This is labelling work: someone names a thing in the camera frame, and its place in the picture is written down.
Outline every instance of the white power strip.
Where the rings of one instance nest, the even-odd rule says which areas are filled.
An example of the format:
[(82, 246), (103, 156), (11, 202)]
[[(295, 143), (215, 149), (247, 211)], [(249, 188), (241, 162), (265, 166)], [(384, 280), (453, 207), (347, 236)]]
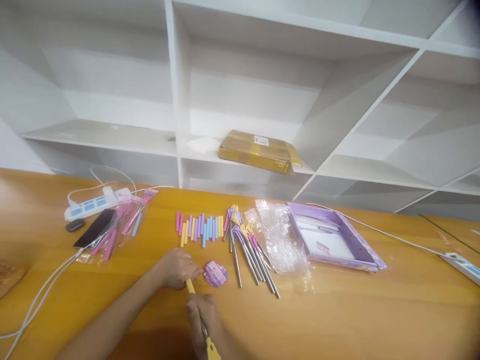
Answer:
[(95, 197), (79, 203), (78, 206), (70, 206), (67, 208), (64, 214), (65, 220), (71, 222), (75, 219), (84, 219), (98, 214), (105, 209), (117, 206), (119, 197), (130, 195), (131, 193), (128, 187), (113, 192), (110, 186), (105, 186), (103, 188), (103, 196)]
[(447, 263), (480, 286), (480, 269), (457, 253), (447, 252), (440, 255)]

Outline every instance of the smartphone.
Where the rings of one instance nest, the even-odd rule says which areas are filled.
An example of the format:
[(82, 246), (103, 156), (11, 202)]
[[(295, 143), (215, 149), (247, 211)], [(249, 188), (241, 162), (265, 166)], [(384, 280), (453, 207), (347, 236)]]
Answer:
[(113, 209), (105, 209), (95, 219), (93, 224), (83, 233), (82, 236), (73, 244), (74, 248), (85, 248), (95, 241), (95, 239), (105, 230), (110, 224), (112, 217), (115, 214)]

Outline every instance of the hand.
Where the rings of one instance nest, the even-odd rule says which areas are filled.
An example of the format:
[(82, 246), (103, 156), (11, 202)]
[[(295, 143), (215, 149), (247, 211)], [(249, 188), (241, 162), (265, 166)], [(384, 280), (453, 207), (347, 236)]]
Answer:
[(221, 354), (221, 349), (224, 349), (224, 328), (220, 319), (220, 314), (217, 311), (213, 295), (207, 294), (200, 296), (197, 294), (190, 294), (188, 302), (186, 303), (188, 311), (188, 321), (191, 327), (191, 341), (198, 360), (207, 360), (207, 345), (205, 336), (202, 331), (200, 318), (203, 320), (208, 335), (215, 344), (216, 349)]
[(185, 281), (195, 279), (202, 270), (192, 260), (185, 250), (176, 247), (160, 259), (150, 270), (154, 283), (160, 288), (181, 290), (185, 288)]

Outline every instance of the tag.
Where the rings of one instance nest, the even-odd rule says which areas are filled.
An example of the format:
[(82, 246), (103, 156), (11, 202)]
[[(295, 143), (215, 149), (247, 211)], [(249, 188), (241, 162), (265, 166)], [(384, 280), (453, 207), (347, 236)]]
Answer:
[(323, 245), (321, 242), (316, 242), (316, 248), (323, 251), (325, 254), (330, 255), (330, 248), (328, 246)]
[(258, 144), (258, 145), (270, 146), (269, 138), (268, 138), (268, 137), (255, 135), (255, 140), (254, 140), (254, 142), (255, 142), (255, 144)]

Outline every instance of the shelving unit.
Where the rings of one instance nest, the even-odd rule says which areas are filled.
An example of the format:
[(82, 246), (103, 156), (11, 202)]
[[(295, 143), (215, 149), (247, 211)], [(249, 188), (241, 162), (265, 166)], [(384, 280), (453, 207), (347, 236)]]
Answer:
[[(472, 11), (12, 0), (0, 5), (0, 121), (21, 135), (27, 170), (90, 177), (97, 164), (152, 185), (480, 220), (469, 215), (480, 197)], [(292, 143), (303, 166), (288, 176), (220, 159), (233, 129)]]

